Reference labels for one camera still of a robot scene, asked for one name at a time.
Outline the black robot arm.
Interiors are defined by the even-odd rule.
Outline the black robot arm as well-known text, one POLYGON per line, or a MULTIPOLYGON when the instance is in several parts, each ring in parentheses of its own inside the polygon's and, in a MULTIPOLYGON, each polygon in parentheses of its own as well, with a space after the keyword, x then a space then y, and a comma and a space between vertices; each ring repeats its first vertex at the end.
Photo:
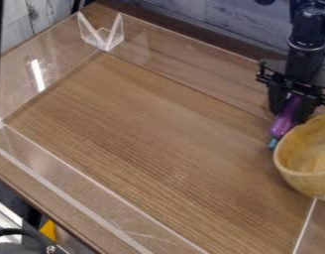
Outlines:
POLYGON ((289 0, 290 34, 284 61, 258 61, 256 80, 266 85, 273 115, 302 124, 325 106, 325 0, 289 0))

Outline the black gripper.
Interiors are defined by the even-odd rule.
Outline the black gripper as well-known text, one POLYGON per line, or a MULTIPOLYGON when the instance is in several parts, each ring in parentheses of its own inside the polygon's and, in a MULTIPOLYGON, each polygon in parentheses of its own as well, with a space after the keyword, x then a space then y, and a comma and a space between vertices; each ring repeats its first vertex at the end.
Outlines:
POLYGON ((268 108, 277 115, 288 94, 298 95, 294 119, 302 124, 316 108, 325 106, 324 49, 301 51, 290 49, 285 60, 261 59, 256 80, 265 84, 268 108))

